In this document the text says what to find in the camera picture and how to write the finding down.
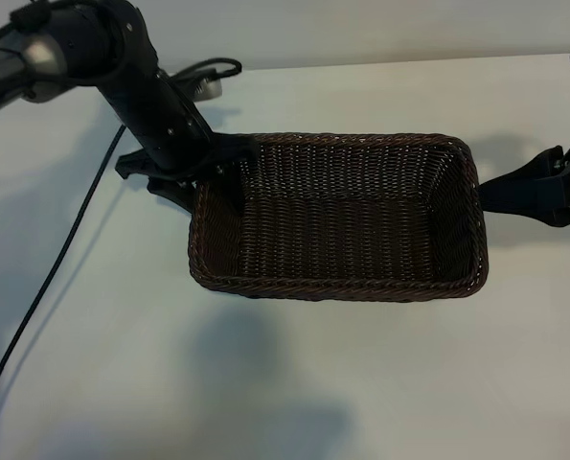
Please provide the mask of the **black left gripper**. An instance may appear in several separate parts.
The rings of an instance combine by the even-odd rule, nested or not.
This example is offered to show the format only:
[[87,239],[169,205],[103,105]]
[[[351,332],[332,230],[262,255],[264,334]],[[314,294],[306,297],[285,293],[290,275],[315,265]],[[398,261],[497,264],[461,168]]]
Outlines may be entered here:
[[[119,158],[124,179],[149,177],[147,190],[186,212],[194,210],[191,178],[214,143],[214,134],[191,101],[156,67],[146,73],[127,66],[100,92],[141,148]],[[257,163],[259,147],[251,135],[217,134],[210,152],[211,182],[237,214],[244,209],[241,167]]]

